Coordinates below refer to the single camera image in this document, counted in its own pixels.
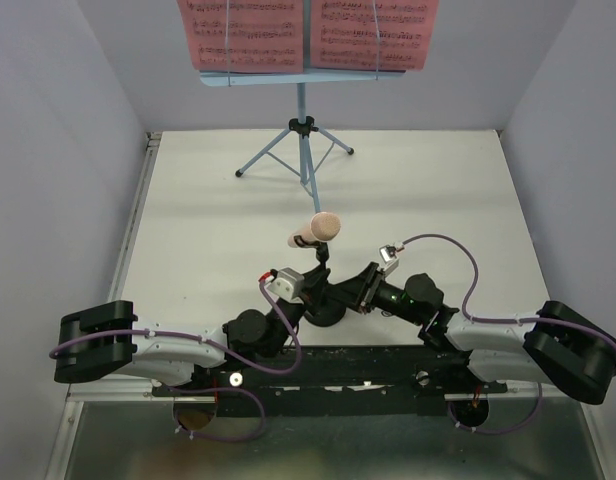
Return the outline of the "blue music stand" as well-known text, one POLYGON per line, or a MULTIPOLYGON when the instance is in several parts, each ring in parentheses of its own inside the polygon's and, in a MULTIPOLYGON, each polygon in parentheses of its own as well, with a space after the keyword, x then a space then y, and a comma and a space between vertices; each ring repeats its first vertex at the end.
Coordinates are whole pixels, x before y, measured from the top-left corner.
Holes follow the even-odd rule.
POLYGON ((347 145, 337 136, 320 126, 315 119, 307 114, 307 85, 310 83, 337 83, 350 81, 378 81, 382 79, 399 78, 405 71, 361 71, 337 70, 324 68, 306 68, 302 73, 247 74, 224 72, 200 72, 200 81, 209 87, 236 87, 258 85, 290 85, 296 86, 297 116, 291 118, 284 130, 275 136, 264 148, 255 154, 248 162, 235 171, 235 176, 241 178, 251 167, 262 158, 269 157, 287 169, 299 179, 299 184, 312 199, 314 211, 321 211, 316 173, 328 158, 335 146, 347 155, 352 156, 355 149, 347 145), (293 168, 273 152, 273 149, 290 134, 298 137, 299 167, 293 168), (322 158, 314 164, 310 137, 313 133, 321 135, 330 141, 330 146, 322 158))

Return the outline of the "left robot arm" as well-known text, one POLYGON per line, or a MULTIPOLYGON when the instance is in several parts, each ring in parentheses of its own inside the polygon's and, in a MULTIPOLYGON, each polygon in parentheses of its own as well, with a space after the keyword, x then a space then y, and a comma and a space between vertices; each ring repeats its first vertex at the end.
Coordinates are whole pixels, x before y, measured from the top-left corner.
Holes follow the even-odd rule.
POLYGON ((303 363, 301 345, 285 367, 265 362, 282 355, 288 341, 297 342, 296 327, 321 300, 329 275, 325 265, 303 274, 290 268, 270 270, 257 282, 269 312, 247 309, 215 327, 149 321, 126 300, 66 315, 60 321, 58 343, 49 353, 55 362, 54 379, 80 384, 120 374, 197 395, 208 387, 209 371, 249 368, 289 376, 303 363))

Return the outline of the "black microphone stand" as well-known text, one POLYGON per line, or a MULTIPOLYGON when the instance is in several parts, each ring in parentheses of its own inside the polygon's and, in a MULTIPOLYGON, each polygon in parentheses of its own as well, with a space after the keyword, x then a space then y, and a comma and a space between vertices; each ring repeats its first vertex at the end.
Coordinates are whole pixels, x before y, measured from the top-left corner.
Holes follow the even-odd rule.
MULTIPOLYGON (((330 254, 326 243, 320 243, 317 246, 308 249, 315 250, 315 256, 318 265, 325 264, 327 266, 330 254)), ((322 290, 327 293, 329 286, 330 284, 327 283, 327 285, 322 290)), ((331 302, 330 306, 318 313, 309 313, 308 311, 306 311, 304 317, 308 320, 310 324, 322 328, 330 327, 338 323, 344 317, 346 307, 331 299, 329 299, 329 301, 331 302)))

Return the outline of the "pink microphone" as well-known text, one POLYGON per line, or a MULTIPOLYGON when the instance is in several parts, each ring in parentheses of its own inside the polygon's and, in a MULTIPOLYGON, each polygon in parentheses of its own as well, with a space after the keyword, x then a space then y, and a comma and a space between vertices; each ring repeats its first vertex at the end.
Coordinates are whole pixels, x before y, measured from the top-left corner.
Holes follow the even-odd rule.
POLYGON ((341 220, 331 212, 316 213, 310 221, 293 232, 287 244, 291 248, 312 248, 333 240, 341 230, 341 220))

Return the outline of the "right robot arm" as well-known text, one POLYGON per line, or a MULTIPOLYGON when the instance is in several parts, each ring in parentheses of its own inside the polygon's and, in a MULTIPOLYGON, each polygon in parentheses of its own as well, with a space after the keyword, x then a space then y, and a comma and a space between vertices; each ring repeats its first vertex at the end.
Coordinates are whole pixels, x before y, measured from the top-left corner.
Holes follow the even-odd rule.
POLYGON ((446 305, 429 275, 414 274, 397 287, 375 263, 328 286, 325 296, 358 313, 386 311, 418 326, 427 347, 464 355, 447 370, 462 392, 515 380, 553 385, 581 403, 600 405, 616 376, 616 339, 559 301, 530 316, 478 319, 446 305))

